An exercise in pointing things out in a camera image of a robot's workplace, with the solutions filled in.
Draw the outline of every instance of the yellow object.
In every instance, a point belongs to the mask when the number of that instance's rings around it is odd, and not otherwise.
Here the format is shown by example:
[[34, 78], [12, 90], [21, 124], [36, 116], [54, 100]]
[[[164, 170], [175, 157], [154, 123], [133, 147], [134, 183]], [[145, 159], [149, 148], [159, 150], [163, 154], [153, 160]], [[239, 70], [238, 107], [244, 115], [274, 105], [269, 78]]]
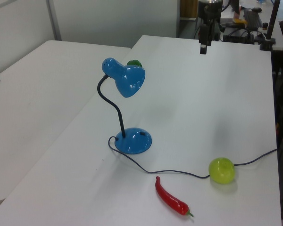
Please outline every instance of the yellow object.
[[236, 19], [236, 18], [233, 19], [233, 22], [235, 24], [247, 24], [246, 20], [241, 20], [241, 19]]

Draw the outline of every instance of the lamp base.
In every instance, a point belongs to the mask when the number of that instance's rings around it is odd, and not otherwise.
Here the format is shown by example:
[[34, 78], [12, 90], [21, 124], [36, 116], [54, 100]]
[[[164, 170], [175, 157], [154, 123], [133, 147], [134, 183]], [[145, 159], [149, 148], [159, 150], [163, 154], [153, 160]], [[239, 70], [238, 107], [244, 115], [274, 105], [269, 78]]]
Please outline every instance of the lamp base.
[[122, 132], [117, 134], [115, 147], [126, 154], [139, 154], [151, 146], [152, 138], [150, 133], [140, 128], [125, 129], [126, 137], [123, 138]]

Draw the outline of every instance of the red chili pepper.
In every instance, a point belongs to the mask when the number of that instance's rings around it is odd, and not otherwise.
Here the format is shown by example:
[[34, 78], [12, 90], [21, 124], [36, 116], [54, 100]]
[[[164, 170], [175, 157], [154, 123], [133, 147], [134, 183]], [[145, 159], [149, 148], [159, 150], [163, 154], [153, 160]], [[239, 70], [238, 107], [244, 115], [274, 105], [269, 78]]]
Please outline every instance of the red chili pepper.
[[185, 204], [183, 201], [180, 201], [179, 199], [176, 199], [161, 186], [160, 177], [156, 177], [155, 188], [159, 196], [163, 201], [165, 201], [166, 204], [168, 204], [169, 207], [171, 207], [181, 215], [191, 215], [192, 217], [194, 216], [193, 214], [191, 214], [189, 206], [187, 204]]

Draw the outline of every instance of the white wall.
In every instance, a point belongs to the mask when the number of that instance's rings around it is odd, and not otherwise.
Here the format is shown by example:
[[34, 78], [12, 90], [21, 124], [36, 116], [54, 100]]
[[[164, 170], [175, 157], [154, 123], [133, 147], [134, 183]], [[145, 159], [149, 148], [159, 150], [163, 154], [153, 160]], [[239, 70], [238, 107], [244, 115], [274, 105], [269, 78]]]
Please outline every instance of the white wall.
[[0, 8], [0, 72], [47, 40], [54, 36], [46, 0], [16, 0]]
[[130, 47], [143, 35], [176, 37], [179, 0], [52, 0], [61, 39]]

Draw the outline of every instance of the lamp neck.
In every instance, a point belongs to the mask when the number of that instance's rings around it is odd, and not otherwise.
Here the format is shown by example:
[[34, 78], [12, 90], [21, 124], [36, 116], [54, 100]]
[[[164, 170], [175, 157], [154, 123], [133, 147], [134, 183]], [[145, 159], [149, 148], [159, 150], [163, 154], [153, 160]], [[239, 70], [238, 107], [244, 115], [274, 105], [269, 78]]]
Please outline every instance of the lamp neck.
[[106, 102], [108, 102], [109, 104], [111, 104], [112, 106], [115, 107], [115, 109], [117, 110], [117, 113], [118, 113], [118, 118], [119, 118], [119, 123], [121, 125], [121, 130], [122, 130], [122, 136], [123, 138], [126, 137], [126, 134], [125, 134], [125, 129], [124, 129], [124, 123], [123, 123], [123, 117], [122, 117], [122, 113], [121, 111], [119, 110], [118, 106], [116, 104], [114, 104], [112, 101], [110, 101], [109, 99], [107, 99], [103, 94], [102, 92], [100, 91], [100, 87], [102, 85], [102, 83], [108, 78], [109, 76], [108, 75], [104, 75], [104, 77], [100, 80], [100, 82], [98, 83], [98, 93], [99, 93], [99, 96], [101, 98], [103, 98], [103, 100], [105, 100]]

